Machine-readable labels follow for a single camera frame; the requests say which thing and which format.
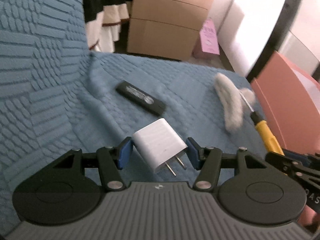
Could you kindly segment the yellow handled screwdriver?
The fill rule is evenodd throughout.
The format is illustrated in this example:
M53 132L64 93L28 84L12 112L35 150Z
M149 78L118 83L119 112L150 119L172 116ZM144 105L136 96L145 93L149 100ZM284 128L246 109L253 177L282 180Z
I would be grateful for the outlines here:
M255 111L250 103L245 98L244 94L242 92L239 92L240 96L242 97L242 100L245 102L247 107L250 109L250 117L254 123L256 131L259 133L265 148L268 152L274 152L280 155L284 155L284 152L276 139L275 135L272 133L271 129L269 128L266 120L264 120L261 115Z

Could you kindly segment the white wall charger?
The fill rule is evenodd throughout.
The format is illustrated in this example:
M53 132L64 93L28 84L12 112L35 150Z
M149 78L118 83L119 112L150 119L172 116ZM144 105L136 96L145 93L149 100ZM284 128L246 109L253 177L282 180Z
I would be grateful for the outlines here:
M187 145L164 118L136 131L132 135L132 140L153 173L168 168L175 176L176 173L169 165L172 161L177 161L184 170L187 169L181 159Z

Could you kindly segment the white fluffy cloth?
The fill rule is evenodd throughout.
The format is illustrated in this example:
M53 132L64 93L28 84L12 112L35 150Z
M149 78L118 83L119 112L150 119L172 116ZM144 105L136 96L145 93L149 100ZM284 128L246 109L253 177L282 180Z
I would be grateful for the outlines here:
M221 73L214 76L214 88L223 106L225 128L228 132L234 132L242 126L245 111L253 110L255 93L248 88L238 89Z

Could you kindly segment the black metal pole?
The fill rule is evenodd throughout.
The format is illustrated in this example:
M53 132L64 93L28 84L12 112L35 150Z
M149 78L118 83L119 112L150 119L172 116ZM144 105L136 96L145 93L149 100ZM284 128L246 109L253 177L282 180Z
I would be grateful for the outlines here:
M262 72L273 53L277 51L294 22L302 0L285 0L279 17L274 25L271 35L252 69L246 75L248 82L252 82Z

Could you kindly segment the striped blanket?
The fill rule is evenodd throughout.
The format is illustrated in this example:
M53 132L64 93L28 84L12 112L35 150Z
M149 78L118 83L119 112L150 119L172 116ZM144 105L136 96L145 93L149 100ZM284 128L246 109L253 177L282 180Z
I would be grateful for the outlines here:
M87 44L90 50L115 52L121 25L130 19L133 0L82 0Z

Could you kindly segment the wooden drawer cabinet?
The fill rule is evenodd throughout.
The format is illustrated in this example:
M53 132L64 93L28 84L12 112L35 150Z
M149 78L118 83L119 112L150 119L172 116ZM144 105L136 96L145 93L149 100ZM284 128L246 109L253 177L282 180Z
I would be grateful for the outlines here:
M187 61L214 0L133 0L127 52Z

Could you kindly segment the pink storage box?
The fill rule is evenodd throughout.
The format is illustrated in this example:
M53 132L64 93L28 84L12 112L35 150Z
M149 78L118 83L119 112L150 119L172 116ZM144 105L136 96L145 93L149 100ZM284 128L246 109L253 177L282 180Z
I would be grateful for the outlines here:
M319 83L310 74L274 52L251 87L282 148L319 153Z

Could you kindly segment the black usb stick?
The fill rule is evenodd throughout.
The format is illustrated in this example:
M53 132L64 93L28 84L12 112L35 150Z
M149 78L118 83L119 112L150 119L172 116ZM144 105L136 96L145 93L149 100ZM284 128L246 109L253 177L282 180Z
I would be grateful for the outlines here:
M154 98L150 94L128 83L127 81L122 81L119 83L116 86L116 91L123 97L145 109L147 112L156 116L163 115L166 110L167 106L163 101Z

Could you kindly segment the blue textured sofa cover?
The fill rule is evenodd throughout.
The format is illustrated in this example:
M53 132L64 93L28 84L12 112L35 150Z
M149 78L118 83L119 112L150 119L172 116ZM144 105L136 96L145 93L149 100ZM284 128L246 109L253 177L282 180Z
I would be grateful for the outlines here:
M250 118L228 133L219 69L90 51L82 0L1 0L1 235L20 223L19 183L68 150L118 145L156 117L116 92L127 81L166 104L183 139L235 153L266 151Z

